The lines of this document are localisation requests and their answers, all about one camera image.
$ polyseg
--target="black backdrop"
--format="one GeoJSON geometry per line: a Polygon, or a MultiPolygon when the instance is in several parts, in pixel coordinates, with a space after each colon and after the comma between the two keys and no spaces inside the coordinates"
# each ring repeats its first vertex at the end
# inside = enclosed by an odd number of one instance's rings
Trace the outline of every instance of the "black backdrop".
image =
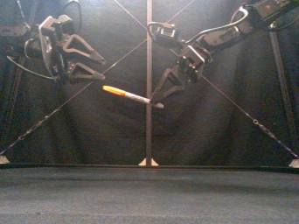
{"type": "MultiPolygon", "coordinates": [[[[11,1],[0,2],[9,6],[11,1]]],[[[28,19],[32,1],[21,2],[28,19]]],[[[65,1],[41,1],[36,23],[49,15],[57,15],[59,2],[63,4],[65,1]]],[[[172,18],[171,23],[180,29],[182,37],[190,39],[198,32],[227,24],[242,3],[244,1],[154,1],[152,17],[159,22],[172,18]]],[[[92,83],[5,155],[16,163],[137,165],[146,158],[146,105],[104,92],[101,87],[109,85],[146,96],[147,44],[137,45],[147,35],[147,1],[84,0],[80,4],[83,27],[79,35],[107,59],[104,66],[96,66],[107,79],[92,83]]],[[[7,23],[15,21],[15,7],[8,9],[1,10],[7,23]]],[[[76,5],[65,12],[77,25],[76,5]]],[[[287,51],[290,45],[294,49],[294,64],[288,63],[286,69],[295,88],[298,39],[287,40],[290,32],[298,34],[298,26],[280,34],[283,49],[287,51]]],[[[159,45],[154,45],[152,52],[155,88],[176,57],[159,45]]],[[[25,66],[45,73],[37,59],[27,60],[25,66]]],[[[23,73],[16,103],[11,107],[8,102],[13,97],[16,72],[4,57],[1,74],[4,149],[87,83],[63,86],[23,73]]],[[[258,32],[218,53],[203,74],[275,136],[291,145],[268,33],[258,32]]],[[[291,96],[296,115],[294,90],[291,96]]],[[[291,154],[204,79],[163,104],[164,109],[154,108],[152,113],[151,149],[159,165],[290,164],[291,154]]]]}

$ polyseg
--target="gray floor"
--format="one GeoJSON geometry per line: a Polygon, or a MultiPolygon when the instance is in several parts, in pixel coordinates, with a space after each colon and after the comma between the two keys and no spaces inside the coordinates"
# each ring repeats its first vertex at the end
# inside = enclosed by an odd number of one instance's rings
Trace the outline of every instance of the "gray floor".
{"type": "Polygon", "coordinates": [[[0,223],[299,223],[299,175],[0,169],[0,223]]]}

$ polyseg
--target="marker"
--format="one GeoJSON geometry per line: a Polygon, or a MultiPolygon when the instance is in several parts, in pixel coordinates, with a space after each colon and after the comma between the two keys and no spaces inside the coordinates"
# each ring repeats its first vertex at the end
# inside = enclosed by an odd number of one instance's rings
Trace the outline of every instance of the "marker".
{"type": "Polygon", "coordinates": [[[116,87],[103,86],[103,89],[104,89],[105,91],[108,91],[108,92],[109,92],[111,94],[113,94],[113,95],[119,95],[119,96],[121,96],[121,97],[125,97],[125,98],[128,98],[128,99],[136,101],[136,102],[142,102],[142,103],[144,103],[144,104],[152,105],[154,107],[156,107],[156,108],[159,108],[159,109],[163,109],[163,108],[164,108],[164,105],[163,105],[160,102],[158,102],[156,104],[152,104],[152,103],[150,102],[150,99],[144,98],[144,97],[140,96],[140,95],[131,94],[131,93],[128,93],[127,91],[124,91],[124,90],[121,90],[121,89],[119,89],[119,88],[116,88],[116,87]]]}

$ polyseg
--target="vertical pole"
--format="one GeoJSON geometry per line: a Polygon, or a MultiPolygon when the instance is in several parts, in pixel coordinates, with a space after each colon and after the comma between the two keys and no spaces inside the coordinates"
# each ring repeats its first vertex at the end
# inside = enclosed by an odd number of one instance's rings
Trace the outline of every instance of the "vertical pole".
{"type": "MultiPolygon", "coordinates": [[[[35,17],[36,17],[36,11],[37,11],[37,7],[39,7],[39,3],[40,0],[32,0],[32,8],[31,8],[31,15],[28,18],[28,24],[32,27],[33,23],[35,23],[35,17]]],[[[24,65],[25,62],[25,58],[20,58],[19,59],[19,64],[24,65]]],[[[20,83],[21,83],[21,78],[23,78],[23,72],[24,70],[21,68],[16,68],[15,71],[15,76],[13,76],[13,83],[12,83],[12,90],[9,93],[9,99],[8,99],[8,105],[7,105],[7,110],[4,113],[4,130],[3,130],[3,134],[0,137],[0,147],[4,147],[7,144],[7,138],[8,138],[8,134],[11,131],[11,126],[12,126],[12,119],[13,119],[13,115],[15,115],[15,102],[17,99],[17,94],[19,94],[19,87],[20,87],[20,83]]]]}
{"type": "Polygon", "coordinates": [[[286,120],[287,120],[287,128],[290,131],[292,148],[295,152],[298,152],[299,143],[296,138],[295,117],[294,117],[292,106],[290,102],[290,94],[288,94],[287,84],[286,84],[286,72],[284,72],[282,54],[280,54],[278,37],[275,32],[270,32],[270,38],[271,38],[271,44],[274,49],[274,55],[275,55],[275,67],[276,67],[278,79],[280,84],[280,91],[282,91],[282,96],[284,101],[284,114],[286,114],[286,120]]]}
{"type": "MultiPolygon", "coordinates": [[[[147,0],[147,23],[152,22],[152,0],[147,0]]],[[[147,33],[146,97],[152,97],[152,39],[147,33]]],[[[146,105],[146,166],[152,165],[152,106],[146,105]]]]}

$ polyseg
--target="cable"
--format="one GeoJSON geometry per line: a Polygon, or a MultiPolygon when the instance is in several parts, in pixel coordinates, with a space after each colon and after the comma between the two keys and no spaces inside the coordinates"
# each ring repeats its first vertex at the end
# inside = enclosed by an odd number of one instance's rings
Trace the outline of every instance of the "cable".
{"type": "Polygon", "coordinates": [[[79,29],[77,29],[76,33],[80,33],[80,29],[81,29],[81,8],[80,8],[80,1],[79,0],[69,0],[63,5],[63,8],[60,10],[60,15],[63,14],[63,12],[65,11],[65,9],[69,7],[71,4],[76,4],[79,6],[79,29]]]}
{"type": "Polygon", "coordinates": [[[28,68],[25,68],[24,66],[21,66],[17,62],[15,62],[15,60],[9,57],[9,56],[7,56],[7,58],[11,60],[11,62],[13,62],[13,64],[17,66],[17,67],[20,67],[25,72],[28,72],[29,74],[33,74],[33,75],[36,75],[37,77],[40,77],[40,78],[44,78],[44,79],[47,79],[47,80],[53,80],[55,78],[52,78],[52,77],[48,77],[48,76],[45,76],[45,75],[43,75],[43,74],[39,74],[39,73],[36,73],[36,72],[33,72],[32,70],[29,70],[28,68]]]}
{"type": "Polygon", "coordinates": [[[218,28],[212,28],[212,29],[208,29],[206,31],[202,31],[194,38],[191,38],[188,41],[186,41],[186,44],[190,44],[195,39],[199,38],[199,36],[202,36],[202,35],[204,35],[204,34],[207,34],[210,32],[222,31],[222,30],[228,29],[230,27],[240,24],[246,20],[246,18],[248,17],[248,11],[246,10],[246,8],[243,6],[239,7],[238,11],[243,12],[243,14],[244,14],[244,16],[243,16],[243,18],[240,20],[238,20],[234,23],[226,24],[226,25],[223,25],[223,26],[220,26],[218,28]]]}

